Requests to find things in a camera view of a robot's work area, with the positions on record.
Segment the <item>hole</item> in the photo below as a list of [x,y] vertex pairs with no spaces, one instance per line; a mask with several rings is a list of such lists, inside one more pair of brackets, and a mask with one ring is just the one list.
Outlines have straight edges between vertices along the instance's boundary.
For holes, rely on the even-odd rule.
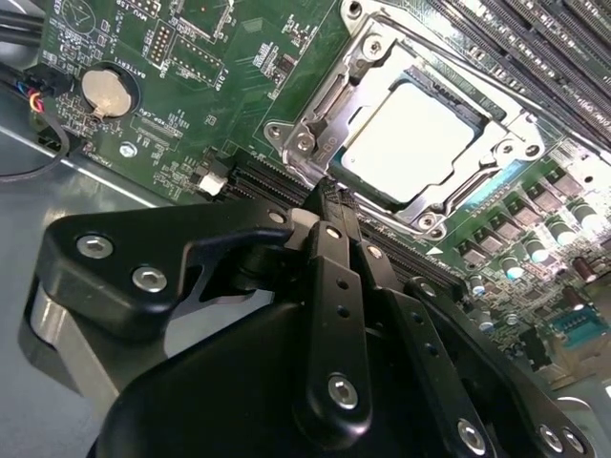
[[344,280],[342,280],[342,279],[337,279],[336,283],[342,289],[348,289],[349,288],[348,284]]
[[435,348],[434,345],[431,345],[430,343],[425,343],[424,347],[427,349],[431,356],[434,356],[435,358],[439,356],[439,351],[437,351],[437,348]]
[[159,277],[157,276],[157,274],[147,272],[146,274],[142,274],[142,282],[149,284],[157,284],[159,282]]
[[269,129],[267,129],[267,132],[269,133],[269,136],[274,139],[280,138],[280,128],[278,126],[271,126]]
[[352,19],[356,19],[363,12],[363,8],[359,2],[352,2],[348,7],[348,14]]
[[526,157],[535,157],[541,149],[537,145],[531,145],[526,148]]
[[97,240],[89,240],[87,242],[87,249],[99,253],[100,251],[104,251],[104,245]]
[[342,318],[349,318],[350,311],[347,308],[345,308],[343,305],[338,305],[337,314]]
[[418,324],[422,324],[424,322],[423,318],[420,315],[418,315],[416,312],[411,312],[411,317]]

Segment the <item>screw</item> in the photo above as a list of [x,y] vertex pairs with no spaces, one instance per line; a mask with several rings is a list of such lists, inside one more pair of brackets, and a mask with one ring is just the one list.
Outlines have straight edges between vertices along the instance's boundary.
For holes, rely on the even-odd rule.
[[272,138],[280,138],[280,128],[278,126],[270,126],[267,129],[267,134]]
[[477,456],[482,456],[486,453],[486,443],[481,433],[464,418],[458,421],[458,435],[465,446],[469,448]]
[[327,233],[330,236],[332,236],[334,239],[340,239],[342,237],[342,234],[340,234],[340,231],[338,231],[337,229],[331,226],[328,226]]
[[132,275],[134,284],[147,293],[158,293],[168,285],[168,280],[154,267],[139,267]]
[[115,250],[110,240],[101,236],[85,236],[76,241],[78,252],[94,260],[103,260],[113,254]]
[[585,447],[575,434],[570,429],[563,429],[562,434],[566,438],[566,441],[579,453],[585,454]]
[[515,326],[519,323],[519,318],[515,313],[510,313],[509,315],[507,315],[507,317],[505,317],[505,323],[510,326]]
[[549,448],[551,448],[557,453],[562,453],[562,442],[560,441],[558,436],[554,434],[554,431],[552,431],[549,427],[547,427],[546,425],[541,425],[540,427],[538,427],[538,435],[541,436],[541,438],[543,439],[545,444],[549,446]]
[[428,283],[420,283],[420,287],[422,288],[422,290],[427,293],[429,296],[431,296],[432,298],[434,298],[436,296],[435,294],[435,290],[432,289],[432,287],[428,284]]
[[382,251],[375,245],[370,245],[367,247],[367,251],[371,253],[371,255],[377,260],[382,259]]
[[286,222],[286,218],[276,212],[269,212],[269,218],[278,224],[284,224]]
[[538,153],[541,151],[541,149],[537,146],[537,145],[531,145],[528,148],[526,148],[526,157],[535,157],[536,155],[538,155]]
[[297,148],[301,151],[308,151],[313,145],[313,140],[308,134],[297,135]]
[[328,394],[339,407],[353,410],[359,402],[356,388],[345,377],[334,375],[328,379]]
[[418,226],[420,229],[431,229],[435,224],[435,217],[433,215],[423,215],[418,220]]
[[118,147],[118,151],[121,153],[123,157],[134,157],[137,155],[137,147],[134,143],[129,141],[124,141]]
[[363,56],[368,60],[377,60],[382,57],[384,47],[380,41],[382,37],[374,33],[363,41]]

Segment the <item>black bracket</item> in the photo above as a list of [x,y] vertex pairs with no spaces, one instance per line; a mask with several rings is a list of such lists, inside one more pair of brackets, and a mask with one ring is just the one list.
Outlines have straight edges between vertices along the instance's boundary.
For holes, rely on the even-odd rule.
[[[189,293],[184,290],[188,267],[213,271],[230,250],[282,246],[292,232],[284,210],[264,201],[67,217],[45,232],[36,275],[47,295],[68,310],[119,338],[146,341],[163,332]],[[87,236],[102,243],[90,239],[91,246],[83,247],[79,241]],[[96,255],[108,246],[108,256]],[[151,283],[153,293],[135,281],[142,267],[150,269],[142,280]]]

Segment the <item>green circuit board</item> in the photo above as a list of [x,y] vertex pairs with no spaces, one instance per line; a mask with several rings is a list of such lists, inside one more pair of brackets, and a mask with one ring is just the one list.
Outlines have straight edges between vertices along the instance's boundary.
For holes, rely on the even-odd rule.
[[[445,7],[437,0],[388,3],[403,5],[433,29],[439,25],[440,31],[450,30],[448,17],[441,12]],[[466,8],[461,2],[452,3]],[[468,56],[474,41],[466,30],[451,30],[446,41]],[[204,197],[190,177],[214,156],[244,150],[284,170],[263,136],[263,126],[269,120],[295,121],[348,40],[339,0],[55,0],[47,16],[40,60],[76,79],[100,62],[111,63],[133,76],[139,97],[132,113],[101,123],[91,115],[79,90],[46,101],[46,108],[68,131],[87,139],[84,154],[92,160],[177,204],[201,202]],[[479,63],[491,74],[498,73],[499,63],[491,54]],[[602,78],[598,67],[590,71],[595,73],[593,79]],[[469,92],[457,74],[446,76]],[[569,90],[577,94],[577,89]],[[494,103],[479,102],[496,115]],[[590,115],[600,120],[596,112]],[[567,271],[570,259],[586,257],[601,274],[611,265],[600,246],[611,237],[609,227],[596,234],[583,232],[568,210],[585,199],[609,217],[608,175],[599,175],[603,171],[596,161],[581,163],[580,149],[565,141],[561,132],[543,121],[539,127],[547,157],[511,164],[448,219],[448,236],[443,240],[412,239],[383,229],[406,250],[461,279],[481,275],[488,292],[480,300],[495,312],[495,339],[501,346],[514,342],[525,328],[564,313],[556,307],[563,285],[579,290],[585,285],[574,272],[558,276]],[[129,155],[122,153],[126,144],[131,147]],[[512,198],[523,198],[536,208],[527,191],[557,167],[572,167],[581,191],[567,197],[547,186],[562,207],[537,210],[539,222],[521,225],[519,238],[504,242],[485,262],[470,265],[459,245],[490,227],[495,215],[507,213]],[[545,222],[557,218],[568,221],[579,235],[568,247],[557,245],[545,232]],[[541,267],[528,261],[522,242],[531,237],[547,237],[553,262]],[[500,268],[499,261],[507,256],[525,267],[519,281],[508,280]],[[504,321],[510,312],[519,315],[518,325]]]
[[[294,119],[347,41],[336,0],[56,1],[41,60],[75,76],[111,62],[140,100],[103,125],[78,92],[48,109],[91,139],[94,160],[176,203],[201,201],[188,178],[210,148],[280,165],[262,125]],[[124,142],[136,156],[121,155]]]

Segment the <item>capacitor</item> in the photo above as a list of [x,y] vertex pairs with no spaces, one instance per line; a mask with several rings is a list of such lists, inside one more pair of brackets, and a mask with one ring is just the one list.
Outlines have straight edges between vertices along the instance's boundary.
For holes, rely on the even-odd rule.
[[583,310],[583,307],[585,307],[585,301],[573,286],[564,286],[562,297],[566,304],[576,312]]
[[517,280],[524,275],[524,269],[520,267],[516,258],[505,258],[500,266],[509,280]]
[[602,224],[602,217],[587,203],[577,205],[571,212],[583,229],[594,230]]
[[590,263],[585,260],[585,258],[575,258],[573,259],[572,264],[573,268],[577,271],[579,276],[582,277],[586,283],[590,283],[598,277]]
[[552,237],[558,242],[560,246],[570,245],[577,238],[575,231],[571,229],[566,223],[562,221],[551,222],[547,225],[547,229],[552,234]]
[[538,239],[528,240],[524,246],[532,262],[546,262],[550,257],[549,251]]
[[486,286],[480,275],[469,277],[469,289],[474,296],[481,296],[486,292]]
[[495,329],[495,324],[490,316],[490,311],[480,310],[477,308],[471,312],[469,316],[481,332],[492,332]]
[[510,313],[505,317],[505,323],[510,326],[515,326],[519,323],[519,316],[516,313]]

